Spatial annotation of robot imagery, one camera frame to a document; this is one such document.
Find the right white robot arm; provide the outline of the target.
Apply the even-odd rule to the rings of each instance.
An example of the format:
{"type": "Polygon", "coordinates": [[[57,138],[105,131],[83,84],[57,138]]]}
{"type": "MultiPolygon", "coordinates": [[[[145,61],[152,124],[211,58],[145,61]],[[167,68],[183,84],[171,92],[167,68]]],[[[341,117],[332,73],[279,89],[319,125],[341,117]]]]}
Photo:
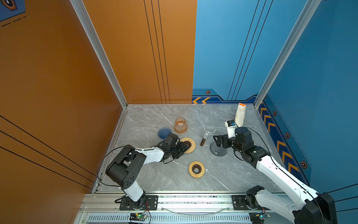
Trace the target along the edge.
{"type": "Polygon", "coordinates": [[[294,224],[338,223],[334,199],[328,193],[320,194],[305,185],[267,150],[255,145],[247,127],[228,130],[228,134],[215,135],[213,139],[217,146],[239,152],[243,161],[265,174],[289,197],[286,200],[257,185],[247,190],[245,200],[248,208],[268,208],[294,224]]]}

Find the coffee filter paper pack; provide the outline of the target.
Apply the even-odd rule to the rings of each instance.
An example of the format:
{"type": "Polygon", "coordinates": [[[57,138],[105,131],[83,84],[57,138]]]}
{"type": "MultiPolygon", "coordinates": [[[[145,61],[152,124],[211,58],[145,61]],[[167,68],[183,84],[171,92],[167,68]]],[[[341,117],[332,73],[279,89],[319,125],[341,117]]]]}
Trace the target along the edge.
{"type": "Polygon", "coordinates": [[[235,123],[238,127],[242,127],[245,119],[246,105],[239,103],[235,115],[235,123]]]}

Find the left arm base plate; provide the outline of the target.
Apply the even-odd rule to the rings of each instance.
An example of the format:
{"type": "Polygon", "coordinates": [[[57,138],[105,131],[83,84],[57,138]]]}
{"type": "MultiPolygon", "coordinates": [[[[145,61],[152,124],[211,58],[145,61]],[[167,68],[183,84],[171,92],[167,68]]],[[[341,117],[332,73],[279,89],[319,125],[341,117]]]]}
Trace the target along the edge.
{"type": "Polygon", "coordinates": [[[129,196],[120,199],[121,211],[146,210],[156,211],[158,207],[158,195],[143,195],[138,201],[134,201],[129,196]]]}

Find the blue ribbed plastic dripper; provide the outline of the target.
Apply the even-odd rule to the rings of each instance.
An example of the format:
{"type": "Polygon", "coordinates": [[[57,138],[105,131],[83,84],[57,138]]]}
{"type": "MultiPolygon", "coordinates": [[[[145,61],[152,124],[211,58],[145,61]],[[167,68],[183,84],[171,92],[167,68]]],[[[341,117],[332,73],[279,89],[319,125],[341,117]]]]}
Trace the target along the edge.
{"type": "Polygon", "coordinates": [[[171,134],[171,133],[172,133],[172,131],[171,131],[170,128],[163,127],[163,128],[161,128],[161,129],[158,131],[157,135],[158,135],[158,137],[159,137],[160,139],[164,140],[164,139],[166,139],[166,138],[168,137],[168,135],[171,134]]]}

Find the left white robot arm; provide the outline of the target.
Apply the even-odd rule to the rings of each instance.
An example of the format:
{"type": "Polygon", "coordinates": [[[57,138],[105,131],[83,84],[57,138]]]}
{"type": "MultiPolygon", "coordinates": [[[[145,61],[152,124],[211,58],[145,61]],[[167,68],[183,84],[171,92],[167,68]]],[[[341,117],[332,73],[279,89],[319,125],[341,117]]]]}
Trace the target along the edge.
{"type": "Polygon", "coordinates": [[[194,148],[193,141],[181,141],[173,133],[151,148],[126,145],[107,166],[105,174],[119,185],[134,206],[140,208],[146,203],[146,193],[137,182],[143,165],[164,162],[169,158],[176,160],[194,148]]]}

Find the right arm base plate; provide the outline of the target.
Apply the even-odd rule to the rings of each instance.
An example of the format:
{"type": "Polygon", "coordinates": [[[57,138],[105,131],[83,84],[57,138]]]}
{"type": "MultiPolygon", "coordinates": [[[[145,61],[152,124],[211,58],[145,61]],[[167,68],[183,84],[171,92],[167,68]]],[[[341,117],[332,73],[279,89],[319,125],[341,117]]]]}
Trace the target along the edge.
{"type": "Polygon", "coordinates": [[[231,196],[233,208],[238,210],[261,210],[262,207],[257,204],[254,199],[251,199],[247,195],[232,195],[231,196]]]}

